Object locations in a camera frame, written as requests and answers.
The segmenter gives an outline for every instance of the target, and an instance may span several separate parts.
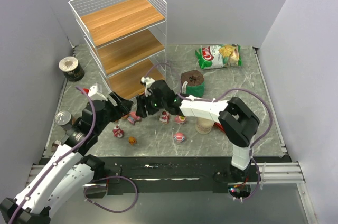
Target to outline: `green chip bag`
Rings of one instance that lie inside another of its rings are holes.
[[[202,69],[241,66],[240,48],[236,44],[212,45],[197,49],[195,54]]]

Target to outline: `zip tie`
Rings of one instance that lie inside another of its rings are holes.
[[[263,164],[263,168],[262,168],[262,172],[261,172],[261,181],[260,181],[260,189],[263,189],[263,185],[264,185],[264,173],[265,173],[265,167],[266,167],[266,162]]]
[[[195,96],[191,96],[191,95],[189,95],[188,97],[189,97],[189,98],[191,98],[191,99],[190,99],[190,101],[195,101],[195,99],[196,99],[196,97],[195,97]]]
[[[92,203],[92,204],[95,204],[95,201],[93,201],[93,200],[88,200],[88,198],[85,198],[84,201],[85,201],[85,202]]]

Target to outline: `metal can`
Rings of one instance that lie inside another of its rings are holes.
[[[54,121],[57,125],[60,125],[65,131],[72,128],[75,118],[67,110],[62,110],[55,115]]]
[[[59,62],[59,68],[69,81],[78,81],[85,76],[85,71],[75,57],[65,57]]]

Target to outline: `gray marble tabletop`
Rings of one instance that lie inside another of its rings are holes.
[[[222,69],[201,70],[194,54],[195,49],[201,45],[168,45],[167,58],[175,68],[175,72],[167,70],[166,81],[170,87],[178,91],[180,74],[197,69],[205,78],[204,98],[217,98],[229,88],[246,88],[254,91],[266,102],[268,96],[265,90],[259,67],[256,61],[255,51],[252,47],[242,47],[240,55],[243,65]],[[60,110],[68,110],[75,116],[86,105],[86,98],[75,89],[76,85],[89,88],[94,83],[102,83],[99,69],[84,45],[76,47],[74,55],[83,66],[86,75],[78,82],[67,82]],[[234,91],[225,99],[232,96],[240,97],[259,117],[261,123],[257,135],[261,135],[268,126],[268,113],[263,104],[255,97],[240,91]],[[232,144],[224,133],[213,128],[209,134],[199,134],[195,129],[196,118],[187,118],[187,123],[178,125],[171,117],[168,124],[159,122],[159,114],[149,116],[141,122],[132,125],[126,120],[120,120],[118,125],[125,131],[123,138],[115,138],[112,133],[116,125],[110,123],[99,136],[99,141],[89,151],[96,156],[231,156]],[[176,133],[183,133],[186,141],[178,143],[173,139]],[[52,134],[45,151],[45,156],[51,154],[51,144],[64,136],[61,127],[54,125]],[[137,144],[130,145],[128,137],[137,138]],[[258,142],[254,148],[255,156],[282,156],[280,139],[275,124],[271,131]]]

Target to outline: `red toy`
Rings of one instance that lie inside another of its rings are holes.
[[[221,132],[223,132],[223,133],[225,134],[225,131],[224,131],[224,129],[223,129],[223,126],[222,126],[220,123],[215,122],[215,123],[214,123],[214,126],[217,127]]]
[[[122,138],[123,134],[125,133],[118,125],[114,127],[112,132],[114,133],[114,137],[116,138]]]
[[[169,122],[169,119],[170,119],[169,112],[162,111],[161,116],[159,117],[159,121],[164,124],[167,124]]]
[[[132,111],[129,113],[129,117],[127,118],[127,120],[132,124],[135,124],[136,121],[141,121],[141,117],[136,116],[136,112]]]
[[[183,135],[183,133],[176,133],[174,135],[174,140],[176,140],[177,142],[182,142],[185,140],[185,136]]]

